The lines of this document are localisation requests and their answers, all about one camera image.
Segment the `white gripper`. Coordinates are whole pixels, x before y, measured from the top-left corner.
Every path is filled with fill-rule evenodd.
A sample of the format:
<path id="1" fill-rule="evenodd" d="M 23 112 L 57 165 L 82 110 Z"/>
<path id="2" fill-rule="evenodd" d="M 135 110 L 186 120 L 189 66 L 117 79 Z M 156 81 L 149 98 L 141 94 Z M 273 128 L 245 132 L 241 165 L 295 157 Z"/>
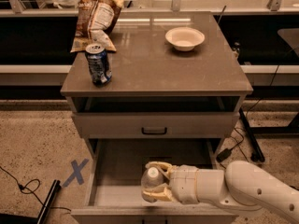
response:
<path id="1" fill-rule="evenodd" d="M 170 188 L 162 184 L 154 188 L 142 189 L 142 197 L 149 203 L 173 202 L 174 197 L 182 204 L 198 204 L 197 171 L 198 168 L 194 166 L 177 167 L 164 161 L 150 161 L 146 164 L 146 177 L 155 180 L 163 175 L 166 179 L 170 179 Z"/>

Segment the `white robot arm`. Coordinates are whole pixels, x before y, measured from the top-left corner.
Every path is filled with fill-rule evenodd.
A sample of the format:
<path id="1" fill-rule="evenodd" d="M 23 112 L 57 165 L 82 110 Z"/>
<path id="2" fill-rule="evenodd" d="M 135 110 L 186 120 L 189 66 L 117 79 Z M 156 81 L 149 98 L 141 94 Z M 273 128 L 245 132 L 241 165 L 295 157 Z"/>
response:
<path id="1" fill-rule="evenodd" d="M 141 178 L 141 195 L 149 203 L 210 203 L 244 217 L 267 209 L 299 224 L 299 191 L 246 161 L 233 161 L 224 170 L 151 161 Z"/>

